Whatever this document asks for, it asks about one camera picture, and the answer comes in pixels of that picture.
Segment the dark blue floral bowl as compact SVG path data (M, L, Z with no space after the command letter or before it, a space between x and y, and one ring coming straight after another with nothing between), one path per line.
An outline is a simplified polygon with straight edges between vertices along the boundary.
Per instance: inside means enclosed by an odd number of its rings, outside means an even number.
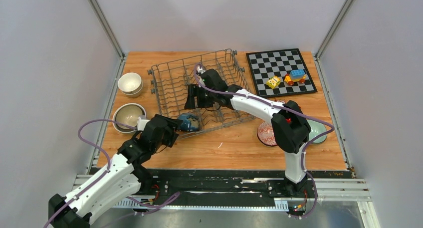
M182 123L179 130L183 132L196 132L200 130L200 121L198 117L192 113L184 113L178 116L178 120Z

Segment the teal bowl with orange flower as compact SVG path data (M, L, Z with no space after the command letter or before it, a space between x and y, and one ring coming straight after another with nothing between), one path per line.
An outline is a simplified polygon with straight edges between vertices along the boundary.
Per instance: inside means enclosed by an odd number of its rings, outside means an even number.
M132 133L134 130L131 130L130 128L128 128L128 125L124 125L121 123L113 123L113 127L115 128L116 131L123 133L123 134L129 134Z

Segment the beige bowl with flower sprig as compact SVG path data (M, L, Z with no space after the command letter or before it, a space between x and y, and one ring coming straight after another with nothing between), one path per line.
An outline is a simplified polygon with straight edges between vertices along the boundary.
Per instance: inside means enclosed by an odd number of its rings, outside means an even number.
M130 72L122 75L118 80L118 88L125 93L138 90L143 84L139 74Z

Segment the blue white zigzag bowl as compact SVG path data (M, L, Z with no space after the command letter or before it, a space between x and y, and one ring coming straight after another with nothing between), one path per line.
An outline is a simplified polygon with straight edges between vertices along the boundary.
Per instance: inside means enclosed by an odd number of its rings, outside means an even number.
M257 128L257 137L261 143L269 147L277 146L272 125L262 122Z

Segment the mint green leaf bowl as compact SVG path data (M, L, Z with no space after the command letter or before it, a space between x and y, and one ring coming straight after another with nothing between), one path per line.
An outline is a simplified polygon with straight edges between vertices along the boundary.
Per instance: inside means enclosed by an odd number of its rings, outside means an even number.
M314 139L316 136L327 132L326 126L322 123L313 121L313 120L307 120L308 124L310 125L311 131L309 133L309 141L308 143L310 143L310 141L312 139ZM316 139L315 141L311 142L311 144L321 144L323 143L325 140L327 139L327 135L323 135L321 137L319 137L318 139Z

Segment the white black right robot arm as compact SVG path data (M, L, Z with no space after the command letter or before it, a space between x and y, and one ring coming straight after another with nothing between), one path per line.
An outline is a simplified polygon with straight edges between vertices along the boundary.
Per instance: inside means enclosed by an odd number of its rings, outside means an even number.
M227 85L214 69L194 65L194 79L206 90L207 100L231 110L246 112L271 124L275 141L285 153L285 190L292 197L305 190L306 176L303 152L311 131L306 116L294 101L274 102L254 95L246 89Z

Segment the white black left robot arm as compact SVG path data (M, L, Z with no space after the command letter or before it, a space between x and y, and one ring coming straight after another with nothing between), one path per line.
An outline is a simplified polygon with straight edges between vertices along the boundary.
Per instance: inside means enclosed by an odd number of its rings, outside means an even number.
M45 227L89 228L124 198L137 192L148 194L153 188L153 177L142 164L162 145L174 145L182 123L180 119L156 114L150 120L139 117L135 126L125 125L134 135L113 157L106 157L104 167L66 195L50 198Z

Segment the black white chessboard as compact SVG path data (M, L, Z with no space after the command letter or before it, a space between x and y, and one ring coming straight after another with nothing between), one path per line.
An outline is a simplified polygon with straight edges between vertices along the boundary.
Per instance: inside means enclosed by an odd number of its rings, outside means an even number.
M303 95L316 93L317 88L298 48L249 52L246 59L250 68L256 94L263 98ZM304 69L307 78L304 84L295 83L289 86L284 82L286 74L292 70ZM266 82L278 76L281 83L270 89Z

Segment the yellow owl toy block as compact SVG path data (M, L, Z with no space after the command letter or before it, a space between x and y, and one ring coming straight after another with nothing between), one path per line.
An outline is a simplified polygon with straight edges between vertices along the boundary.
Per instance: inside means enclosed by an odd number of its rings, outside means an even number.
M275 89L281 83L281 79L278 76L273 76L272 78L268 79L266 85L270 89Z

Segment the toy brick car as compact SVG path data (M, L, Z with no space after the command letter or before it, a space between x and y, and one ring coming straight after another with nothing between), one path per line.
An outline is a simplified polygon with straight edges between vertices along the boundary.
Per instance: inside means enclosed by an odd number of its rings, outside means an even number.
M292 70L284 77L284 82L289 86L293 86L295 83L304 84L307 78L307 74L304 69Z

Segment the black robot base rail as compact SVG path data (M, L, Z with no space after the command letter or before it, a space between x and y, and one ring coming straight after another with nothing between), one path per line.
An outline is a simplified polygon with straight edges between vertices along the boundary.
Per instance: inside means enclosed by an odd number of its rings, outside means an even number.
M303 185L290 185L282 170L163 170L153 169L152 179L135 197L160 204L172 194L174 206L211 208L269 208L277 200L309 204L345 190L324 182L351 177L348 171L312 171Z

